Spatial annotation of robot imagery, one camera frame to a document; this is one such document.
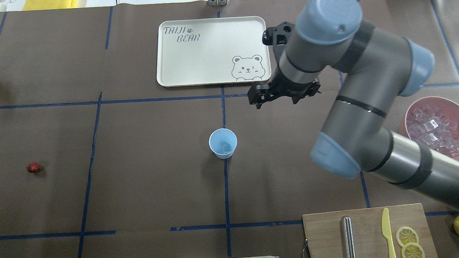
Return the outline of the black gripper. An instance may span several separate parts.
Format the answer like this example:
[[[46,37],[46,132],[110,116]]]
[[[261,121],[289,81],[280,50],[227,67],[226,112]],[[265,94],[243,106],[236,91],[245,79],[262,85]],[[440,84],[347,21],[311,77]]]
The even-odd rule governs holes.
[[[314,96],[321,87],[320,80],[315,78],[304,84],[296,83],[288,79],[279,68],[275,69],[272,80],[269,84],[252,83],[248,91],[248,101],[260,109],[266,102],[271,102],[281,96],[291,97],[293,104],[305,97]]]

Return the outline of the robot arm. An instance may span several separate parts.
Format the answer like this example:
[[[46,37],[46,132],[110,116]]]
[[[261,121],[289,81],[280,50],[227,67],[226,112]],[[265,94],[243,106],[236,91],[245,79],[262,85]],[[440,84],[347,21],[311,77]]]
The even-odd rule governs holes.
[[[358,0],[307,0],[295,24],[280,28],[270,81],[255,82],[248,101],[257,109],[281,96],[294,104],[318,91],[327,66],[346,79],[311,151],[318,166],[353,179],[360,172],[459,211],[459,162],[383,127],[398,96],[409,97],[431,76],[434,55],[406,37],[364,20]]]

